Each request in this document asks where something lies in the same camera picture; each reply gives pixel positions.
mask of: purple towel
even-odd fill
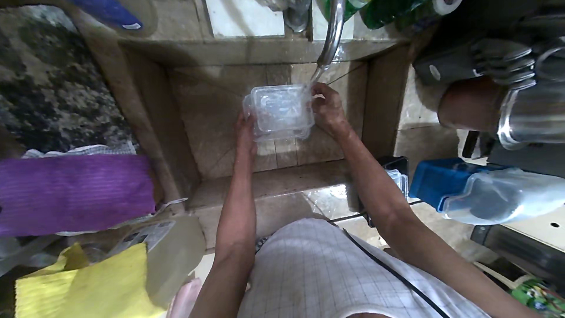
[[[146,157],[0,161],[0,236],[98,231],[155,212]]]

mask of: hand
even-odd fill
[[[253,117],[253,115],[250,115],[247,120],[245,120],[243,113],[240,113],[237,117],[235,126],[237,136],[236,156],[249,156],[251,160],[255,158],[257,154],[257,143],[253,140],[254,123],[255,117]]]
[[[345,117],[340,95],[324,83],[312,87],[312,95],[321,94],[312,101],[312,110],[316,114],[316,123],[332,137],[347,134],[351,126]]]

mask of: metal pot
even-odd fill
[[[510,90],[500,112],[498,138],[508,150],[528,143],[565,143],[565,83]]]

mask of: yellow towel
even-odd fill
[[[57,262],[16,281],[16,318],[153,318],[144,243],[88,266],[78,244]]]

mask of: clear plastic container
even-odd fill
[[[518,168],[472,174],[463,193],[445,199],[444,217],[492,225],[540,216],[565,204],[565,179]]]
[[[404,194],[404,197],[408,198],[408,176],[405,174],[401,174],[400,171],[398,171],[397,169],[394,170],[385,169],[385,171],[396,183],[398,188],[402,190],[402,194]]]
[[[244,114],[255,116],[255,141],[300,138],[310,135],[314,112],[306,85],[255,87],[244,98]]]

